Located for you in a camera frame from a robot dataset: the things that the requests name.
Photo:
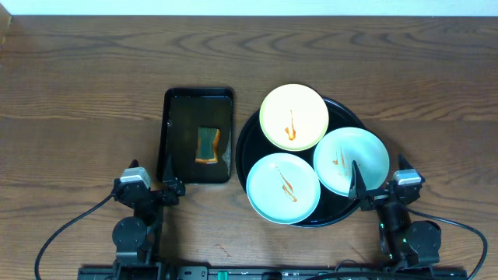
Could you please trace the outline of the light green plate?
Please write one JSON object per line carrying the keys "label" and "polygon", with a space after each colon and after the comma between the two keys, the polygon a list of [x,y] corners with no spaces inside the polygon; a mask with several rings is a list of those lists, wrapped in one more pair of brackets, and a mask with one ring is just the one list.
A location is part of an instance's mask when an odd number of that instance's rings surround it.
{"label": "light green plate", "polygon": [[319,181],[331,192],[346,197],[352,181],[352,164],[356,163],[367,190],[379,188],[390,169],[384,143],[361,128],[338,128],[319,141],[313,167]]}
{"label": "light green plate", "polygon": [[246,193],[253,209],[277,224],[302,222],[316,209],[320,181],[304,159],[289,153],[273,153],[250,169]]}

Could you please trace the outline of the green orange scrubbing sponge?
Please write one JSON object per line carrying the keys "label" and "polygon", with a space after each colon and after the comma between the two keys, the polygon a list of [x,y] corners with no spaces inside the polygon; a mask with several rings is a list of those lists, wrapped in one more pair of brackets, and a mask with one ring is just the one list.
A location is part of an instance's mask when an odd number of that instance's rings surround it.
{"label": "green orange scrubbing sponge", "polygon": [[218,144],[221,132],[218,128],[198,128],[198,146],[195,162],[201,164],[218,163]]}

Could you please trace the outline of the light green plate front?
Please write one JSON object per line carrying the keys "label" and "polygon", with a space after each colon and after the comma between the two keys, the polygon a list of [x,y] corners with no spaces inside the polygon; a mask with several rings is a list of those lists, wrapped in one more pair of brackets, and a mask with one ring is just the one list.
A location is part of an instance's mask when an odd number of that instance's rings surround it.
{"label": "light green plate front", "polygon": [[273,153],[250,169],[246,193],[253,209],[277,224],[302,222],[316,209],[320,181],[304,159],[289,153]]}

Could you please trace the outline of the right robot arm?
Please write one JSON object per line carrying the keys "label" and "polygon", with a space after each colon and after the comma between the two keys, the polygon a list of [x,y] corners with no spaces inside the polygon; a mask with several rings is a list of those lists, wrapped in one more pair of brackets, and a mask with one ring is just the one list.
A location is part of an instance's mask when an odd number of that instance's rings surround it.
{"label": "right robot arm", "polygon": [[386,187],[367,190],[366,178],[353,161],[349,189],[349,199],[358,201],[363,212],[378,215],[381,251],[390,258],[384,271],[390,273],[429,268],[440,261],[440,227],[427,220],[413,222],[406,208],[420,198],[425,179],[403,155],[398,156],[398,167]]}

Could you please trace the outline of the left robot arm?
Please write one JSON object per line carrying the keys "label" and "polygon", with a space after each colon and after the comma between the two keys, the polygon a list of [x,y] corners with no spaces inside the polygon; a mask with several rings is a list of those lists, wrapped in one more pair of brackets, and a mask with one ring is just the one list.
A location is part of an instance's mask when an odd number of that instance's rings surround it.
{"label": "left robot arm", "polygon": [[163,164],[163,179],[167,186],[153,191],[148,172],[137,160],[114,179],[112,198],[133,210],[133,215],[119,221],[112,232],[116,246],[115,279],[163,279],[167,275],[159,257],[163,209],[178,205],[179,197],[185,195],[184,183],[174,173],[171,156]]}

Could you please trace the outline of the black rectangular water tray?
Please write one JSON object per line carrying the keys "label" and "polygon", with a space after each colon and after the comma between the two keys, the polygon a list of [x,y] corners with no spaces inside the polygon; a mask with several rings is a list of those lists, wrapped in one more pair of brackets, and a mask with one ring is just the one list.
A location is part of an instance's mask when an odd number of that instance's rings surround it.
{"label": "black rectangular water tray", "polygon": [[[227,87],[176,87],[164,95],[156,177],[172,155],[175,175],[185,184],[224,184],[232,173],[233,90]],[[218,163],[195,162],[198,128],[218,128]]]}

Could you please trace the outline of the yellow dirty plate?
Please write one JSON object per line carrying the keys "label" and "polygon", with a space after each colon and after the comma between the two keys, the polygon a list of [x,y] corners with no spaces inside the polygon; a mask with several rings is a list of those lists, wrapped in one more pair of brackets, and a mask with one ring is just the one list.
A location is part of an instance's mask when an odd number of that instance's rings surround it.
{"label": "yellow dirty plate", "polygon": [[328,129],[324,99],[312,88],[286,84],[273,89],[259,111],[265,137],[275,146],[299,152],[316,145]]}

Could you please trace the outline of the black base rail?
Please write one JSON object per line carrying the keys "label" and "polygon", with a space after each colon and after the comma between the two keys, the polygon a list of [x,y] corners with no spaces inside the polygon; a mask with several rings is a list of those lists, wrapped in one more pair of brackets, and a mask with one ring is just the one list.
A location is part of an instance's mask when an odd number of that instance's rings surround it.
{"label": "black base rail", "polygon": [[80,268],[78,280],[152,279],[152,280],[299,280],[338,273],[340,279],[383,279],[381,271],[369,268],[342,267],[339,269],[291,268],[207,268],[183,266],[179,268]]}

